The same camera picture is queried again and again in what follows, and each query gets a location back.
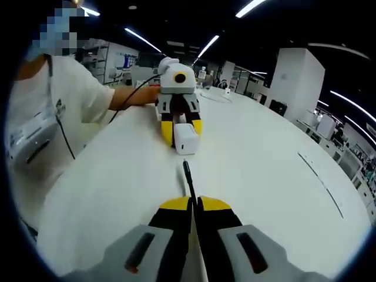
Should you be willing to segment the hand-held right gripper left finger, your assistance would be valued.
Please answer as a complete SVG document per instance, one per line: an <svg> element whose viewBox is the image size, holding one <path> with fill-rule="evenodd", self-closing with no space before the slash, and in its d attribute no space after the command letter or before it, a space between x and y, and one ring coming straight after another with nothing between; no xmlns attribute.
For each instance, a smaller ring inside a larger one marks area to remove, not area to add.
<svg viewBox="0 0 376 282"><path fill-rule="evenodd" d="M192 200L161 204L147 225L138 225L109 245L103 259L75 270L66 281L180 281L189 250Z"/></svg>

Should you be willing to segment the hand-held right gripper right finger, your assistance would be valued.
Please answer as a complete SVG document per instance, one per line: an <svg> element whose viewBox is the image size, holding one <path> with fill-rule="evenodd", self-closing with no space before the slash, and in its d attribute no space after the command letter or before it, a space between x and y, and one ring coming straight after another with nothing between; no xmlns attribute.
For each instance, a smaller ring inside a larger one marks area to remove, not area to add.
<svg viewBox="0 0 376 282"><path fill-rule="evenodd" d="M328 281L289 262L281 245L243 225L222 200L197 198L196 228L209 281Z"/></svg>

